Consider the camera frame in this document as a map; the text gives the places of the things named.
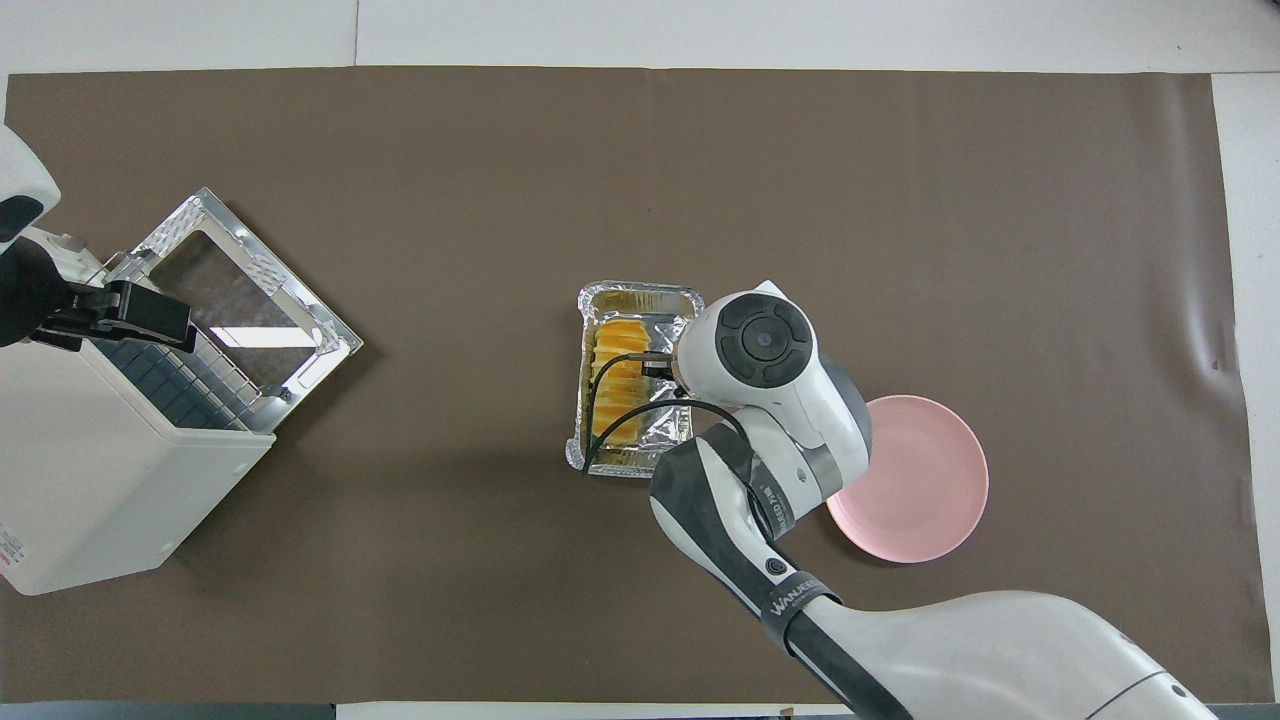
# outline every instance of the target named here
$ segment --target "round plate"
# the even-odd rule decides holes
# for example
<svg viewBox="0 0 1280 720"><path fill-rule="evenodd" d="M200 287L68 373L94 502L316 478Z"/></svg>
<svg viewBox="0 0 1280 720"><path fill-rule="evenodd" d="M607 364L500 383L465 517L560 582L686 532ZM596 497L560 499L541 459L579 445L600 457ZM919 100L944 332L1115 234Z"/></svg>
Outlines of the round plate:
<svg viewBox="0 0 1280 720"><path fill-rule="evenodd" d="M924 562L955 550L987 506L987 457L969 425L914 395L867 404L867 473L827 500L845 537L893 562Z"/></svg>

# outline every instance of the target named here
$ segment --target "foil container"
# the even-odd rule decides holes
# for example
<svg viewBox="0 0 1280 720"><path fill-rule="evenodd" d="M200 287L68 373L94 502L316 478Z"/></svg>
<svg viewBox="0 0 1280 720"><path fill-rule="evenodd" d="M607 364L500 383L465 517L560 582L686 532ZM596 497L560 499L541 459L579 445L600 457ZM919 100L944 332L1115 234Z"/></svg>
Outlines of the foil container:
<svg viewBox="0 0 1280 720"><path fill-rule="evenodd" d="M687 287L602 281L588 284L577 293L577 309L582 313L582 346L573 437L564 443L564 459L581 470L584 455L591 442L591 432L585 421L596 328L614 318L640 320L649 331L649 351L672 352L676 338L689 320L703 311L704 304L703 297ZM650 401L675 397L673 380L649 378L648 383ZM664 452L694 437L689 407L659 407L641 415L640 423L635 443L612 445L605 441L591 464L590 474L650 478Z"/></svg>

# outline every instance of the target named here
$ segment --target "wire rack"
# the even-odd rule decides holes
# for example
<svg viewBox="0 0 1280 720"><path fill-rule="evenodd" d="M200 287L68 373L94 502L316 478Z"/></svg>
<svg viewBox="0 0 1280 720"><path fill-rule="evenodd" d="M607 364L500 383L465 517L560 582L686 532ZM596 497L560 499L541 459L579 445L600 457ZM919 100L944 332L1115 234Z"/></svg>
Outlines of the wire rack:
<svg viewBox="0 0 1280 720"><path fill-rule="evenodd" d="M262 397L198 328L195 352L133 341L93 346L179 428L247 430L242 418Z"/></svg>

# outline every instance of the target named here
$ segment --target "robotic arm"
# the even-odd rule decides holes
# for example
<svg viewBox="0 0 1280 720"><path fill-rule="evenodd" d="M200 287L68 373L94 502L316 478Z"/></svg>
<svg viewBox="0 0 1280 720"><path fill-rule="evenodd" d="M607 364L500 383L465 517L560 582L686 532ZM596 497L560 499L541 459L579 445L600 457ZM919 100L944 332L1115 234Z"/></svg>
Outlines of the robotic arm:
<svg viewBox="0 0 1280 720"><path fill-rule="evenodd" d="M60 199L36 154L0 126L0 347L33 340L79 350L82 338L100 338L191 352L187 305L127 281L95 284L101 265L86 265L82 254L31 227Z"/></svg>
<svg viewBox="0 0 1280 720"><path fill-rule="evenodd" d="M676 347L691 397L744 406L662 457L650 487L667 537L863 720L1207 719L1123 633L1071 601L992 592L863 612L773 541L865 469L867 406L772 283L714 302Z"/></svg>

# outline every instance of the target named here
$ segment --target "brown table cover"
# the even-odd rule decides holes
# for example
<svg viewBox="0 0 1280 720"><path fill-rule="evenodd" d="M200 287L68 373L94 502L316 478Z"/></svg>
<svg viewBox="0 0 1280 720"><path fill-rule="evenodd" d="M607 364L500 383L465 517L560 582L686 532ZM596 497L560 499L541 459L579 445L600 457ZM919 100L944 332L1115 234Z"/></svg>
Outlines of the brown table cover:
<svg viewBox="0 0 1280 720"><path fill-rule="evenodd" d="M369 345L159 570L0 587L5 701L829 702L643 482L566 465L609 278L771 278L868 398L973 425L951 555L874 561L822 509L783 539L849 605L1059 593L1271 700L1206 76L54 74L8 108L45 229L105 258L209 186Z"/></svg>

